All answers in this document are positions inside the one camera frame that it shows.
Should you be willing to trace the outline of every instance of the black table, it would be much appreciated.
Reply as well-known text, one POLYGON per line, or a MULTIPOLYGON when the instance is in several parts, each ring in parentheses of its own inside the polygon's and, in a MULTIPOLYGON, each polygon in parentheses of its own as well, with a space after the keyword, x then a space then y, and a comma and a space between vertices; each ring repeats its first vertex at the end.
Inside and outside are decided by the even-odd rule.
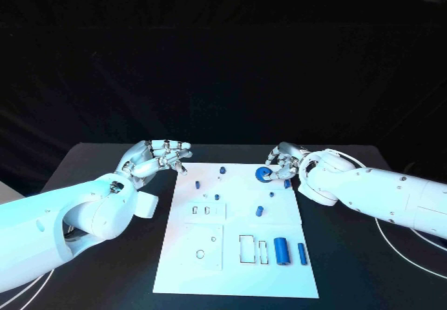
MULTIPOLYGON (((44 191, 113 172, 130 147, 90 143, 77 145, 44 191)), ((185 161, 263 163, 273 147, 195 145, 194 157, 185 161)), ((309 150, 334 148, 351 154, 368 167, 388 169, 372 146, 306 147, 309 150)), ((114 240, 96 245, 74 261, 57 268, 31 309, 446 309, 447 280, 416 268, 397 255, 383 239, 374 218, 352 211, 342 203, 334 207, 319 205, 297 191, 321 299, 155 294, 152 289, 176 176, 173 170, 159 172, 143 188, 143 191, 159 196, 155 218, 146 220, 135 217, 114 240)), ((295 190, 297 186, 299 178, 295 178, 295 190)), ((447 274, 447 253, 429 245, 407 228, 385 222, 381 224, 398 250, 419 264, 447 274)), ((35 291, 32 288, 12 304, 12 309, 23 305, 35 291)))

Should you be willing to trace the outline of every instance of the white board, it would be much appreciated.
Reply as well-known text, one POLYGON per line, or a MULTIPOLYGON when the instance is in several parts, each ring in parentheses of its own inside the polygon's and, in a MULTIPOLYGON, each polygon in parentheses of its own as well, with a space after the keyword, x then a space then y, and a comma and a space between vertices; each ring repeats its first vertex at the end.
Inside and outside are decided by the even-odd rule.
POLYGON ((175 186, 155 293, 319 298, 309 253, 308 265, 300 263, 299 243, 306 247, 306 240, 293 189, 284 189, 282 180, 261 183, 256 179, 261 165, 184 165, 188 176, 178 176, 175 186), (256 215, 260 205, 261 217, 256 215), (292 263, 286 266, 276 260, 277 237, 289 243, 292 263), (244 259, 254 263, 241 263, 241 249, 244 259), (266 255, 269 264, 261 264, 266 255))

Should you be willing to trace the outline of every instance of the robotic arm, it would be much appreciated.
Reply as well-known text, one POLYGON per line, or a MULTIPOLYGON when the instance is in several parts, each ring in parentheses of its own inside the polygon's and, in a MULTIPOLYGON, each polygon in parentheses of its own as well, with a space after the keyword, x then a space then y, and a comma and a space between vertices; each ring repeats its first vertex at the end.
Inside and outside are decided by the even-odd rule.
POLYGON ((176 141, 142 141, 114 173, 0 206, 0 292, 116 238, 133 215, 152 218, 159 198, 137 190, 160 170, 188 174, 181 158, 192 156, 189 148, 176 141), (62 222, 75 228, 68 234, 62 222))
POLYGON ((266 161, 270 165, 279 156, 282 169, 260 168, 257 178, 270 182, 297 174, 299 192, 318 203, 332 206, 341 200, 355 211, 447 238, 447 185, 387 170, 357 168, 341 155, 351 158, 336 150, 310 152, 282 142, 266 161))

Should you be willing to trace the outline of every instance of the blue object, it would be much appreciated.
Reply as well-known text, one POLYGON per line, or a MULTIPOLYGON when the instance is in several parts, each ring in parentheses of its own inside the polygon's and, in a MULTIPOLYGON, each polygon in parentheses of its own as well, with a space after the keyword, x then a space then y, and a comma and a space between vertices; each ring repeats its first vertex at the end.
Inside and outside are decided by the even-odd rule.
POLYGON ((273 240, 273 243, 276 244, 277 264, 282 266, 289 265, 292 259, 289 257, 286 238, 276 238, 273 240))
POLYGON ((257 216, 261 216, 263 215, 263 211, 264 211, 264 208, 261 206, 259 206, 259 209, 257 209, 257 216))
POLYGON ((284 180, 284 188, 287 189, 292 186, 292 181, 290 180, 284 180))
POLYGON ((299 251, 300 251, 300 261, 302 261, 302 265, 308 265, 305 244, 302 244, 302 243, 299 243, 299 251))
POLYGON ((270 173, 273 173, 273 170, 269 169, 267 167, 260 167, 260 168, 257 169, 257 172, 254 173, 254 175, 256 175, 256 177, 257 177, 257 179, 259 179, 260 182, 263 182, 263 183, 272 182, 272 180, 264 180, 264 179, 263 179, 263 176, 264 176, 266 174, 270 174, 270 173))

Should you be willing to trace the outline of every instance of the black backdrop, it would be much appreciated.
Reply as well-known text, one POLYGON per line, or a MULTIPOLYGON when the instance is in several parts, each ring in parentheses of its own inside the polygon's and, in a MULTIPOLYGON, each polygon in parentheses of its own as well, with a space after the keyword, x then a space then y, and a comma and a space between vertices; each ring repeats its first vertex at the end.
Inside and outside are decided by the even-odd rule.
POLYGON ((0 180, 23 194, 77 143, 165 138, 371 144, 447 181, 446 5, 5 2, 0 180))

